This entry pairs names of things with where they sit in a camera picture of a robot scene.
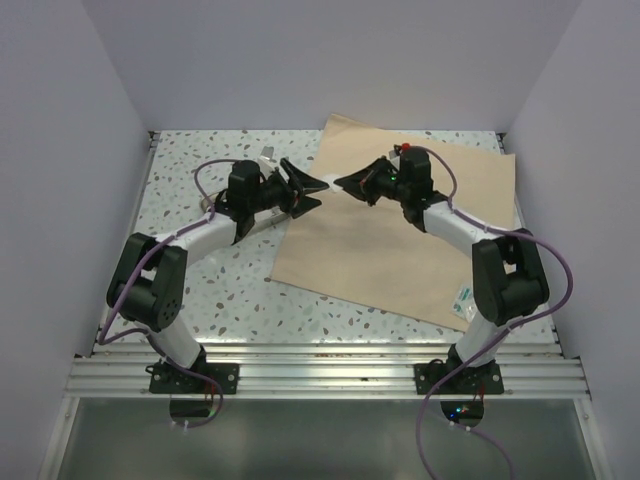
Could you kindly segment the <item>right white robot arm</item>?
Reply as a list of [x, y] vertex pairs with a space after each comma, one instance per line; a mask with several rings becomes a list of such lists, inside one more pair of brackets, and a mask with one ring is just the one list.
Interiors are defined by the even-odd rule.
[[476, 313], [453, 346], [445, 379], [451, 389], [468, 392], [481, 380], [480, 367], [492, 362], [513, 319], [524, 318], [549, 299], [549, 286], [539, 251], [524, 230], [502, 230], [457, 209], [457, 180], [450, 167], [452, 190], [434, 187], [432, 161], [445, 165], [435, 151], [408, 143], [396, 145], [389, 158], [334, 184], [351, 197], [373, 206], [381, 198], [400, 204], [405, 220], [471, 259]]

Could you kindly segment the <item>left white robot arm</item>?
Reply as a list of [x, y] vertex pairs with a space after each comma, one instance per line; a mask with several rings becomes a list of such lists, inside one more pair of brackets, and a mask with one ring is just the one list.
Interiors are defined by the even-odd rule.
[[185, 392], [201, 390], [207, 367], [198, 361], [202, 346], [180, 317], [187, 269], [214, 251], [235, 245], [278, 215], [296, 219], [321, 202], [315, 193], [328, 184], [283, 158], [233, 160], [227, 185], [207, 197], [203, 216], [156, 236], [134, 233], [127, 239], [106, 294], [110, 313], [98, 342], [113, 342], [109, 329], [117, 316], [134, 323], [161, 357], [175, 365], [172, 379]]

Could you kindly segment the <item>stainless steel tray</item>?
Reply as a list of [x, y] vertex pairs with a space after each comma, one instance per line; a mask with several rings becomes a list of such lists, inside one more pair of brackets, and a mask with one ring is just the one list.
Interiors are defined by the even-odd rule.
[[199, 207], [205, 215], [214, 212], [215, 216], [229, 217], [236, 223], [236, 234], [243, 234], [244, 236], [268, 230], [289, 219], [289, 215], [282, 212], [278, 207], [260, 212], [251, 212], [246, 208], [233, 205], [229, 202], [226, 188], [219, 189], [201, 198]]

